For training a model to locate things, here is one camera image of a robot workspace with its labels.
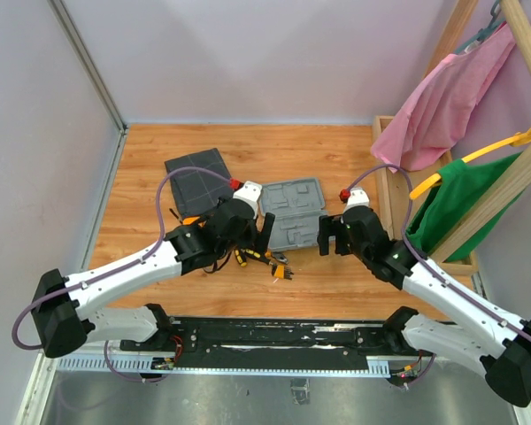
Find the black yellow thick screwdriver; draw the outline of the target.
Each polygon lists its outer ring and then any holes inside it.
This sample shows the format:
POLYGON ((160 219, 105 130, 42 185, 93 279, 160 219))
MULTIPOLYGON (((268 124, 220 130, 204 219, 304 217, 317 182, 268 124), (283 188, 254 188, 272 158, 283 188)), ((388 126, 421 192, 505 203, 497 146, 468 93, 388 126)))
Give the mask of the black yellow thick screwdriver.
POLYGON ((270 259, 266 255, 264 255, 263 253, 256 252, 256 251, 253 251, 253 250, 250 250, 250 249, 245 249, 244 250, 244 254, 245 254, 245 256, 248 259, 253 259, 253 260, 259 261, 261 263, 267 264, 267 265, 271 264, 270 259))

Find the black yellow slim screwdriver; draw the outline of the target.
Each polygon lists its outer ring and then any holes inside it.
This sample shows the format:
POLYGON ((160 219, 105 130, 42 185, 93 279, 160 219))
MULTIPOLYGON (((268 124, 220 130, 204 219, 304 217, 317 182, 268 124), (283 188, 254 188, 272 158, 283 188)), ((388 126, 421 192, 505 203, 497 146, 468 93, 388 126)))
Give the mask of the black yellow slim screwdriver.
POLYGON ((240 249, 234 249, 234 256, 235 259, 240 267, 246 267, 247 266, 247 258, 244 254, 243 250, 240 249))

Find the grey plastic tool case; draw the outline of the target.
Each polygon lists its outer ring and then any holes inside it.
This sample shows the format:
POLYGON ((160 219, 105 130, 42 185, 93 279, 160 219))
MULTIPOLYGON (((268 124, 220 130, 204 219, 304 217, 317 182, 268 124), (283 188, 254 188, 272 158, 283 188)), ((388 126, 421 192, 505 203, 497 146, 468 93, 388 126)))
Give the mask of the grey plastic tool case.
POLYGON ((293 251, 317 246, 319 218, 327 214, 319 179, 265 183, 259 199, 263 215, 275 216, 268 248, 293 251))

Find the orange black pliers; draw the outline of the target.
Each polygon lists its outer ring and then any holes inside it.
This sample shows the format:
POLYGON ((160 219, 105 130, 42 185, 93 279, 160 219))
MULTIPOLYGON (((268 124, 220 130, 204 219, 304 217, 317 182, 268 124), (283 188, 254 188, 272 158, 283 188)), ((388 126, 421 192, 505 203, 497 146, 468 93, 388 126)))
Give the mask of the orange black pliers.
POLYGON ((273 251, 267 251, 265 253, 265 256, 270 259, 271 261, 276 261, 278 263, 281 263, 283 265, 287 265, 289 263, 289 260, 282 252, 273 252, 273 251))

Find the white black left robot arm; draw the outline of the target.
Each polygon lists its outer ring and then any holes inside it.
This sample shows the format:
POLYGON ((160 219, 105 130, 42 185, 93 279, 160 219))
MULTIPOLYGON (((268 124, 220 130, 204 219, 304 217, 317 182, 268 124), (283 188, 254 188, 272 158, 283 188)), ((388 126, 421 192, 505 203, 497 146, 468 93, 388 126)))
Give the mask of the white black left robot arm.
POLYGON ((257 221, 249 202, 231 198, 123 259, 67 276, 58 269, 44 273, 31 308, 44 354, 60 358, 85 344, 118 339, 145 343, 155 351, 166 348, 172 329, 160 305, 135 310, 107 305, 154 282, 196 270, 216 273, 219 261, 235 249, 265 248, 275 216, 267 213, 261 226, 257 221))

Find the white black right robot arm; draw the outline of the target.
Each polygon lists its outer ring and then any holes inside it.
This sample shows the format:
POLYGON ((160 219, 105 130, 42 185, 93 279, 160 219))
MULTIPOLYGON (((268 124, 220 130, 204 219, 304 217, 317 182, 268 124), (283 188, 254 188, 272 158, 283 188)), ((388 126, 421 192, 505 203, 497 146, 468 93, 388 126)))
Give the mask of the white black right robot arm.
POLYGON ((531 319, 469 290, 405 240, 389 238, 368 206, 320 217, 320 255, 328 255, 331 241, 336 254, 355 256, 376 279, 425 301, 452 321, 444 325, 401 307, 385 323, 383 343, 390 352, 412 348, 444 357, 484 378, 504 401, 530 405, 531 319))

